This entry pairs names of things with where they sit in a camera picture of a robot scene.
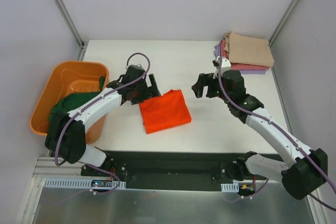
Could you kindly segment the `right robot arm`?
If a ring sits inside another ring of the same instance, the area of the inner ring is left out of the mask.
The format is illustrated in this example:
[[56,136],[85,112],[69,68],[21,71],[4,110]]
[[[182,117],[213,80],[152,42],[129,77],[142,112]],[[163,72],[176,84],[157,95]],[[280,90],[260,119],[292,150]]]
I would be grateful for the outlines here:
[[232,70],[230,62],[218,56],[212,61],[216,71],[201,73],[192,90],[197,98],[220,98],[230,113],[257,132],[281,157],[280,161],[248,152],[236,166],[238,179],[260,175],[282,183],[297,200],[310,195],[328,181],[328,156],[313,150],[277,124],[264,105],[246,92],[244,78]]

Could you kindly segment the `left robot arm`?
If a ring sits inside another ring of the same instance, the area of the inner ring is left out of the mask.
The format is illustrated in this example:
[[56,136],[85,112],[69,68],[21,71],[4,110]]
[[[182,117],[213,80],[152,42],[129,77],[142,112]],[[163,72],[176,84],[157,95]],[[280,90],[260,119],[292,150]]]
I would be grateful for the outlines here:
[[57,112],[51,120],[45,147],[70,164],[83,163],[93,166],[99,176],[110,173],[107,154],[86,142],[89,129],[110,111],[125,102],[139,104],[159,97],[154,74],[148,74],[139,65],[130,65],[126,73],[113,80],[85,104],[69,111]]

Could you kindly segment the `orange t-shirt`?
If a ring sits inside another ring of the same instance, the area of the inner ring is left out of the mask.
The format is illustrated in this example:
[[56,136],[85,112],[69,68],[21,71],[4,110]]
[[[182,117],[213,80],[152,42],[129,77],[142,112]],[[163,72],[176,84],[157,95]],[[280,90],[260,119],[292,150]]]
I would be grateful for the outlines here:
[[181,90],[170,90],[159,97],[140,103],[147,134],[188,124],[192,121]]

